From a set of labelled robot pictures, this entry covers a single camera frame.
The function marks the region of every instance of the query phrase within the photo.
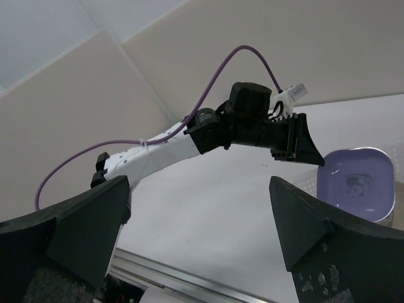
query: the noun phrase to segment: purple bowl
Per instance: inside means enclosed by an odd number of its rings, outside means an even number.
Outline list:
[[[378,222],[394,208],[394,166],[376,148],[337,150],[317,171],[317,198],[360,218]]]

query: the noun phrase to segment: brown object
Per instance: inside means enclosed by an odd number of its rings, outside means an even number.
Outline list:
[[[404,230],[404,183],[396,182],[393,228]]]

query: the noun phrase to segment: white table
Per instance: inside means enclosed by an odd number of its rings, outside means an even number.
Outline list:
[[[325,156],[404,140],[404,95],[299,107]],[[143,180],[118,247],[278,302],[297,302],[285,271],[268,184],[312,165],[275,162],[263,148],[231,146]]]

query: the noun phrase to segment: cable connector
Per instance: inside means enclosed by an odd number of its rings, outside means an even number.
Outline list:
[[[282,116],[289,116],[293,114],[294,102],[298,101],[298,99],[306,94],[307,90],[303,84],[293,85],[279,95],[276,95],[273,101],[274,104],[276,104],[278,101],[281,101],[283,103]]]

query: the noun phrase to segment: white basket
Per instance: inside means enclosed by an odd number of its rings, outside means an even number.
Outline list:
[[[395,181],[404,182],[404,141],[385,145],[379,148],[390,157],[394,165]],[[292,184],[311,196],[317,197],[317,169],[312,169],[308,172],[300,174],[293,180]]]

